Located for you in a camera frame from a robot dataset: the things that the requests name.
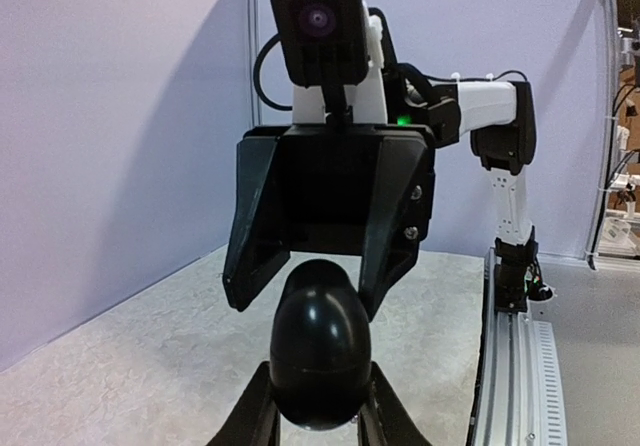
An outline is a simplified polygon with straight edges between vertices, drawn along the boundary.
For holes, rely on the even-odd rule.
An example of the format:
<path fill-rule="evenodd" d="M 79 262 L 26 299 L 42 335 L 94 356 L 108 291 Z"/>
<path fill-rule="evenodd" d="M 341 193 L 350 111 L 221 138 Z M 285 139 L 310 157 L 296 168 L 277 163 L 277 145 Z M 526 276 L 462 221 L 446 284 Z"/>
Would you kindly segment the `small black case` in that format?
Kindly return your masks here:
<path fill-rule="evenodd" d="M 367 313 L 338 264 L 314 259 L 288 275 L 273 319 L 270 380 L 280 413 L 311 430 L 354 417 L 367 396 Z"/>

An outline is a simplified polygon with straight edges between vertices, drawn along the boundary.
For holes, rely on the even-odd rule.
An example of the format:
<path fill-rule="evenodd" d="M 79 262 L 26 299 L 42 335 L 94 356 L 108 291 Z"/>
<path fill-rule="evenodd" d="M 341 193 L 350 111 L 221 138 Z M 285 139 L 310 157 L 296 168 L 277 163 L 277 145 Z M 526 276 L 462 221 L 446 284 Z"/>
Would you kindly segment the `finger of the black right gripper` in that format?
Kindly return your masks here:
<path fill-rule="evenodd" d="M 245 138 L 237 147 L 236 209 L 223 268 L 229 305 L 246 310 L 290 259 L 280 197 L 278 141 Z"/>
<path fill-rule="evenodd" d="M 381 142 L 364 233 L 358 295 L 373 319 L 417 262 L 430 220 L 430 147 L 420 135 Z"/>

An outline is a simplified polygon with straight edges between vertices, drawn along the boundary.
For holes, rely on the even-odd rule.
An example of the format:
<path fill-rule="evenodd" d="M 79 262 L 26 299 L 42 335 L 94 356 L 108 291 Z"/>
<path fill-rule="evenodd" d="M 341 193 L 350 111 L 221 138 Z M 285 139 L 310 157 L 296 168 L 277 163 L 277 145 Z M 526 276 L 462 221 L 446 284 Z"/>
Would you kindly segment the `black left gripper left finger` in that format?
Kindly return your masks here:
<path fill-rule="evenodd" d="M 209 446 L 278 446 L 280 412 L 274 402 L 270 363 L 257 367 L 226 421 Z"/>

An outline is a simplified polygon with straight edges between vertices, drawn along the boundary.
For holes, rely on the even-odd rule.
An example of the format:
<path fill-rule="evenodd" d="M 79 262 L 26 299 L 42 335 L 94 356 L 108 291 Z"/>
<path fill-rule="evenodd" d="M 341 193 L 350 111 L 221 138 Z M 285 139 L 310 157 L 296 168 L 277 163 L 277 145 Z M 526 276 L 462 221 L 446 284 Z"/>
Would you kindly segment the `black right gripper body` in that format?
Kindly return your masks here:
<path fill-rule="evenodd" d="M 353 255 L 362 261 L 381 142 L 405 135 L 420 135 L 430 147 L 431 194 L 435 141 L 425 126 L 353 126 L 341 131 L 324 126 L 274 127 L 245 135 L 243 139 L 278 141 L 278 184 L 290 256 L 294 252 Z"/>

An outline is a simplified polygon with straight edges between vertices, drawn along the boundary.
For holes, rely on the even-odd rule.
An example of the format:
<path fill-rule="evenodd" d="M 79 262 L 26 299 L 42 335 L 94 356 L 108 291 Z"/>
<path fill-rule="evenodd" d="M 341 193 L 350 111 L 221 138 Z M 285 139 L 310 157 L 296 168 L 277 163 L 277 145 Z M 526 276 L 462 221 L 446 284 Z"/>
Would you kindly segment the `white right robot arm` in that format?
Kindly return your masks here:
<path fill-rule="evenodd" d="M 470 139 L 490 176 L 497 232 L 494 307 L 551 298 L 526 206 L 536 148 L 527 81 L 429 83 L 401 65 L 386 81 L 388 124 L 259 126 L 237 149 L 236 211 L 223 269 L 229 305 L 246 309 L 295 252 L 357 256 L 358 294 L 374 316 L 416 264 L 432 215 L 435 153 Z"/>

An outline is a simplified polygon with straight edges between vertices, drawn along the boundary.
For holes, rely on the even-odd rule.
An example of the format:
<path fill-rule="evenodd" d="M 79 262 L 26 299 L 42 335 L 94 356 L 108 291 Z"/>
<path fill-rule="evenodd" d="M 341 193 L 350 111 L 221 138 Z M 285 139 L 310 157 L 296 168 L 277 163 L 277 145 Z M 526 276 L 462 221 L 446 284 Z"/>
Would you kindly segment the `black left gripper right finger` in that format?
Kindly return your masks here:
<path fill-rule="evenodd" d="M 358 414 L 357 437 L 360 446 L 430 446 L 376 362 Z"/>

